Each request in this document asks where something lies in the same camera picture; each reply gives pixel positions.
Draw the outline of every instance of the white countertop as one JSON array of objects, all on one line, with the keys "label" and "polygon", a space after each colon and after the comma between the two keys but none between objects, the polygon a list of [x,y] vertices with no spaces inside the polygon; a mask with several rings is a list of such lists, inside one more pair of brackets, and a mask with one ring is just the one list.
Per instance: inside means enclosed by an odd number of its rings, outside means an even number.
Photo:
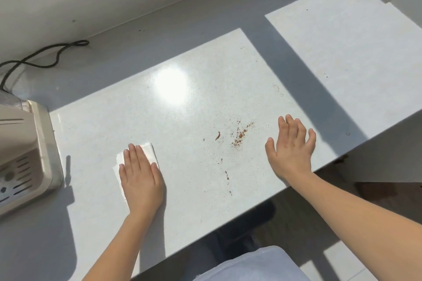
[{"label": "white countertop", "polygon": [[316,170],[422,108],[422,30],[379,0],[185,0],[90,41],[14,88],[49,107],[67,186],[0,223],[10,280],[82,279],[128,213],[129,142],[167,186],[136,274],[286,187],[279,115],[316,130]]}]

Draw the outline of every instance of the tile floor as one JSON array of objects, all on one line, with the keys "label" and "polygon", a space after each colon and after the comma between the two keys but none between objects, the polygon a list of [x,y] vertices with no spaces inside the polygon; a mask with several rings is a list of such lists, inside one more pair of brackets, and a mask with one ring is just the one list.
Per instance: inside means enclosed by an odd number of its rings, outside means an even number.
[{"label": "tile floor", "polygon": [[[354,185],[345,182],[335,167],[318,172],[332,184],[357,194]],[[422,223],[422,189],[418,184],[396,184],[398,195],[376,202],[387,209]],[[311,281],[377,281],[358,258],[334,234],[319,214],[292,188],[272,198],[275,217],[256,229],[263,246],[282,247]],[[184,272],[190,247],[183,249],[136,280],[177,280]]]}]

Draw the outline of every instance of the cable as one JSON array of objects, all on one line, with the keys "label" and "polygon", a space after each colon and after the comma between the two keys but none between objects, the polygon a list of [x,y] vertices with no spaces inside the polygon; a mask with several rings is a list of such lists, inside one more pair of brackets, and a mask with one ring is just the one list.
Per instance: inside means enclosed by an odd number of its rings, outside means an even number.
[{"label": "cable", "polygon": [[[3,67],[4,65],[8,65],[8,64],[10,64],[10,63],[15,63],[15,65],[14,65],[12,68],[10,68],[10,69],[9,69],[9,71],[8,71],[8,72],[6,72],[6,74],[3,76],[3,79],[2,79],[2,81],[1,81],[1,83],[0,83],[0,90],[1,90],[1,91],[4,91],[4,92],[7,92],[7,93],[12,94],[12,92],[11,92],[11,91],[7,91],[7,90],[4,88],[4,85],[5,85],[6,80],[8,79],[8,77],[12,74],[12,72],[13,72],[13,71],[15,71],[15,69],[16,69],[18,66],[22,65],[23,63],[24,63],[25,65],[31,65],[31,66],[33,66],[33,67],[37,67],[37,68],[52,68],[52,67],[56,66],[56,65],[59,63],[59,60],[60,60],[60,55],[61,55],[61,53],[62,53],[63,51],[65,51],[66,49],[68,49],[68,48],[70,48],[70,47],[72,47],[72,46],[76,46],[76,47],[85,47],[85,46],[87,46],[87,45],[89,45],[89,41],[88,41],[88,40],[78,40],[78,41],[72,42],[72,43],[70,43],[70,44],[68,44],[68,43],[62,43],[62,44],[52,44],[52,45],[50,45],[50,46],[47,46],[47,47],[41,48],[41,49],[40,49],[40,50],[38,50],[38,51],[35,51],[32,55],[29,55],[29,56],[27,56],[27,57],[23,58],[22,60],[9,60],[9,61],[5,61],[5,62],[3,62],[3,63],[0,63],[0,68],[1,68],[1,67]],[[42,53],[42,52],[44,52],[44,51],[46,51],[46,50],[48,50],[48,49],[55,48],[55,47],[62,47],[62,48],[61,48],[61,49],[57,52],[57,54],[56,54],[56,61],[55,61],[54,63],[52,63],[51,65],[36,65],[36,64],[34,64],[34,63],[29,63],[29,62],[27,61],[27,60],[29,60],[29,59],[31,59],[31,58],[33,58],[33,57],[35,57],[36,55],[38,55],[38,54],[40,54],[40,53]]]}]

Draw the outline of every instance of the person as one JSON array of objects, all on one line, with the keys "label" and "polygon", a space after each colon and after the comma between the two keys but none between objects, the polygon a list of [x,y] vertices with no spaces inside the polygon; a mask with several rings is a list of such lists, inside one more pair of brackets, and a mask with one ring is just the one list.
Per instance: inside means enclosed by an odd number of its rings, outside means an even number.
[{"label": "person", "polygon": [[[278,119],[277,143],[265,149],[275,174],[287,181],[318,211],[335,234],[379,281],[422,279],[422,225],[371,204],[322,180],[311,171],[316,134],[299,119]],[[120,165],[129,215],[89,270],[84,281],[131,278],[139,245],[163,201],[164,181],[140,146],[129,145]],[[196,280],[309,280],[278,247],[244,254],[205,272]]]}]

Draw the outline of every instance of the finger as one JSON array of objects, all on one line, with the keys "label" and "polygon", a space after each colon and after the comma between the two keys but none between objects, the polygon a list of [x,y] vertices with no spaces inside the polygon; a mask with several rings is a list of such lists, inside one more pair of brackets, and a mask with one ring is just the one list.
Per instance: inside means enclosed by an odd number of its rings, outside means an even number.
[{"label": "finger", "polygon": [[119,165],[119,176],[120,176],[120,182],[122,183],[122,186],[127,183],[127,176],[126,176],[126,170],[124,169],[124,164],[121,163]]},{"label": "finger", "polygon": [[289,137],[289,125],[282,116],[278,117],[278,138],[277,149],[279,146],[285,145]]},{"label": "finger", "polygon": [[305,144],[305,137],[306,137],[306,128],[303,125],[303,123],[300,121],[300,119],[296,119],[295,121],[298,124],[298,142],[301,145],[304,145]]},{"label": "finger", "polygon": [[142,172],[144,170],[148,170],[148,167],[150,167],[148,158],[145,156],[145,152],[142,150],[142,147],[139,145],[136,146],[136,155],[138,156],[138,161],[139,161],[139,165]]},{"label": "finger", "polygon": [[289,124],[289,142],[295,142],[298,136],[298,124],[289,114],[286,116],[286,121]]},{"label": "finger", "polygon": [[129,144],[129,155],[130,155],[130,163],[132,164],[132,170],[133,174],[139,174],[140,173],[140,165],[138,156],[136,154],[136,149],[133,144]]},{"label": "finger", "polygon": [[162,177],[161,171],[159,170],[155,162],[151,164],[151,171],[152,176],[154,177],[155,185],[162,186],[164,184],[164,179]]},{"label": "finger", "polygon": [[129,150],[127,149],[124,150],[123,157],[124,157],[124,169],[126,171],[126,177],[129,179],[133,176],[132,163],[130,162]]},{"label": "finger", "polygon": [[308,141],[306,142],[305,146],[307,147],[307,149],[309,150],[309,152],[312,154],[315,150],[315,143],[317,141],[317,134],[315,133],[315,131],[311,128],[309,129],[309,138]]},{"label": "finger", "polygon": [[268,161],[272,160],[276,155],[276,150],[274,149],[274,140],[273,138],[268,138],[265,144],[265,152],[267,153]]}]

